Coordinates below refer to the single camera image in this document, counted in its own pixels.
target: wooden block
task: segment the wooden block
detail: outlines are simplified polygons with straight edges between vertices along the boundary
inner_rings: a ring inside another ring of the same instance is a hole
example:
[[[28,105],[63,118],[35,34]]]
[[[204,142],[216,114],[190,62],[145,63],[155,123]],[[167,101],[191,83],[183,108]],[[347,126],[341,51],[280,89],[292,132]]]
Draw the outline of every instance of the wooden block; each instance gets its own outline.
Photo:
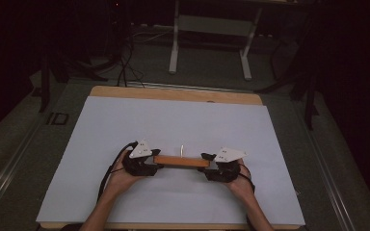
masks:
[[[181,158],[174,156],[154,156],[154,163],[170,166],[209,167],[209,161],[199,158]]]

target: forearm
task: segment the forearm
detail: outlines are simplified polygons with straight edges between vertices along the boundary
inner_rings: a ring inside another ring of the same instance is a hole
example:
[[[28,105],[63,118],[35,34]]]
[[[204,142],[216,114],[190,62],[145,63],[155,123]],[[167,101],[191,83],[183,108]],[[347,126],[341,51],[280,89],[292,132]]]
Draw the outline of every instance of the forearm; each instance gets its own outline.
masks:
[[[105,191],[80,231],[102,231],[118,195]]]
[[[254,195],[244,198],[243,203],[248,213],[249,221],[257,231],[274,230],[270,222],[266,219],[266,216],[263,214],[263,211]]]

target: hand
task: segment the hand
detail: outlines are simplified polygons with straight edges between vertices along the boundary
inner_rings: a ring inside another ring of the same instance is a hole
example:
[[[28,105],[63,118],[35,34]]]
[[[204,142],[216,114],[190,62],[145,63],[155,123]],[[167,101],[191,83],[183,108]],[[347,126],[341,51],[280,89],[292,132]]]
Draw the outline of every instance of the hand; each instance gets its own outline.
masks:
[[[145,178],[144,176],[132,176],[130,173],[125,171],[122,165],[122,159],[126,154],[127,151],[124,151],[115,163],[113,167],[115,172],[112,170],[103,194],[100,196],[86,222],[80,228],[80,231],[104,230],[107,217],[109,216],[117,197],[122,193],[125,193],[134,183]]]
[[[243,160],[237,160],[240,165],[240,174],[251,178],[249,170],[245,167]],[[247,202],[252,197],[254,197],[254,191],[251,188],[251,182],[242,176],[238,176],[235,180],[225,183],[225,185],[230,189],[230,191],[242,202]]]
[[[238,164],[240,165],[240,173],[250,179],[251,176],[249,170],[247,167],[245,167],[243,160],[239,159]],[[234,181],[224,184],[238,199],[243,202],[249,221],[251,222],[255,230],[274,230],[270,222],[266,219],[263,211],[261,210],[260,205],[257,202],[256,197],[254,196],[251,182],[248,179],[245,179],[245,177],[243,176],[238,176]]]
[[[127,151],[124,151],[114,165],[112,173],[110,173],[107,186],[104,189],[104,193],[110,193],[115,196],[120,195],[125,193],[134,183],[145,178],[145,176],[132,176],[130,173],[125,171],[122,165],[122,160],[126,154]]]

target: white paper sheet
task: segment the white paper sheet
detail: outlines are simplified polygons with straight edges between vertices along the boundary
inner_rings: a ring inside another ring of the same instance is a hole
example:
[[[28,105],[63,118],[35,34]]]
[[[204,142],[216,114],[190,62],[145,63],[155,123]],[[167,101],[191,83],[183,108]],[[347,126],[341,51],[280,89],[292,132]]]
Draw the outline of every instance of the white paper sheet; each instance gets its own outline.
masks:
[[[119,151],[146,139],[161,155],[200,157],[245,150],[256,197],[272,224],[303,225],[303,214],[265,106],[89,97],[40,208],[37,222],[81,222]],[[193,169],[163,168],[135,184],[109,222],[245,223],[228,191]]]

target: metal table leg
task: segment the metal table leg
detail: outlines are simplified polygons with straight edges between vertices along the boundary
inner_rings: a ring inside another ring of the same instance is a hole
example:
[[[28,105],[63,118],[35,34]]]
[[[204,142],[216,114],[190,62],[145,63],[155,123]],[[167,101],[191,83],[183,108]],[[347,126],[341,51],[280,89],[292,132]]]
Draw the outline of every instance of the metal table leg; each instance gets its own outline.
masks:
[[[249,50],[251,49],[251,42],[253,41],[254,33],[256,31],[257,23],[259,22],[261,13],[262,8],[257,9],[256,17],[254,19],[254,22],[251,24],[251,29],[248,34],[248,41],[246,43],[246,46],[243,50],[240,50],[240,60],[242,62],[243,76],[247,81],[251,80],[251,69],[249,68],[248,54]]]
[[[169,73],[176,73],[176,64],[178,61],[178,22],[179,22],[179,0],[175,1],[175,18],[173,20],[173,45],[170,60]]]

